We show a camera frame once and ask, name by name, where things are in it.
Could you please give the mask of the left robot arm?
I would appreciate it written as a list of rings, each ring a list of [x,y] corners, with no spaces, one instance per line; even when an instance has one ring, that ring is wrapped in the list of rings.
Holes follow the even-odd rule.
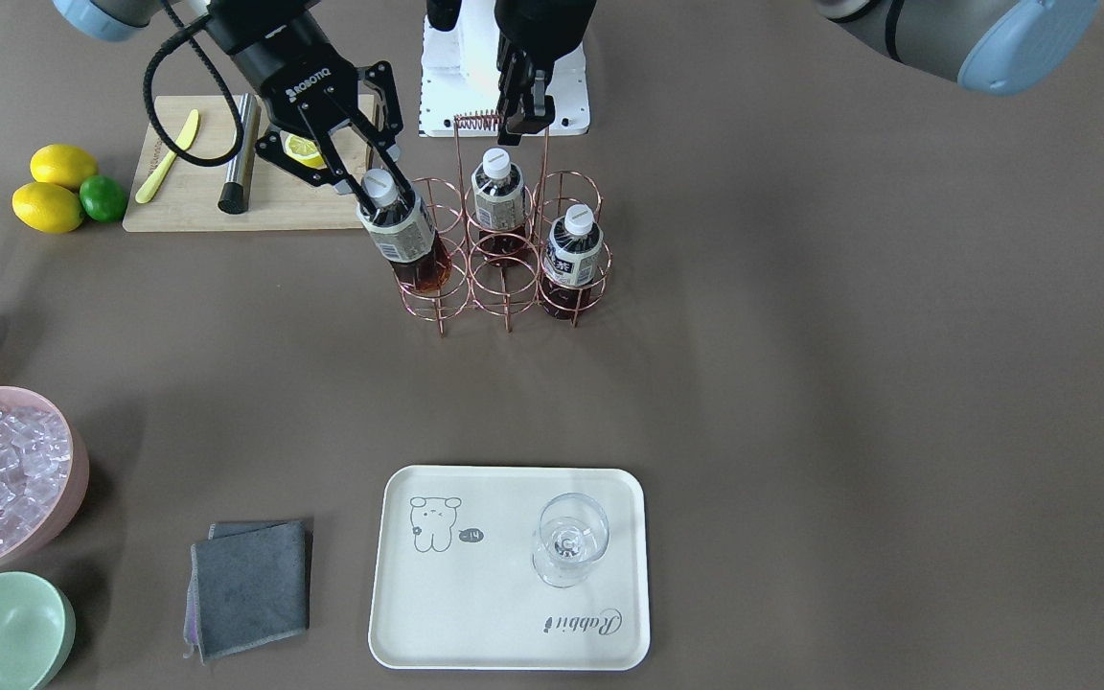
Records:
[[[588,131],[586,57],[592,1],[429,1],[418,131],[425,137]],[[1076,47],[1095,1],[816,1],[815,12],[889,60],[1012,96]]]

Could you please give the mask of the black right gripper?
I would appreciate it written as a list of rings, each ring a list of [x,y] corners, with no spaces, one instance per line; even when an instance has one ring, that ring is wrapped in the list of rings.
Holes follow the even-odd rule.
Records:
[[[270,118],[255,151],[311,185],[333,185],[339,194],[367,200],[362,185],[335,148],[335,132],[350,129],[393,176],[399,197],[415,201],[410,180],[396,163],[403,130],[393,67],[383,60],[355,67],[343,59],[310,14],[311,1],[211,1],[206,34],[214,39]],[[307,169],[284,153],[282,132],[314,140],[321,169]]]

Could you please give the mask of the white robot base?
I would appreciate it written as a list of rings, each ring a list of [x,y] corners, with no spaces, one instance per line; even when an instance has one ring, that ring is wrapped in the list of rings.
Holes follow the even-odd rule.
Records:
[[[424,21],[418,130],[425,137],[452,137],[454,118],[463,115],[461,137],[496,137],[486,129],[482,115],[495,112],[499,100],[499,70],[496,53],[499,28],[495,23],[495,1],[464,1],[455,26],[442,32]],[[558,59],[549,83],[555,100],[553,136],[588,131],[591,123],[587,62],[583,47]]]

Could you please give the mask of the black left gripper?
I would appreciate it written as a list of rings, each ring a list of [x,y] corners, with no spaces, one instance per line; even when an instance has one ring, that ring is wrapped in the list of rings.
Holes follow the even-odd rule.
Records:
[[[499,115],[496,142],[517,146],[555,123],[558,61],[582,44],[595,1],[428,1],[425,94],[463,91]]]

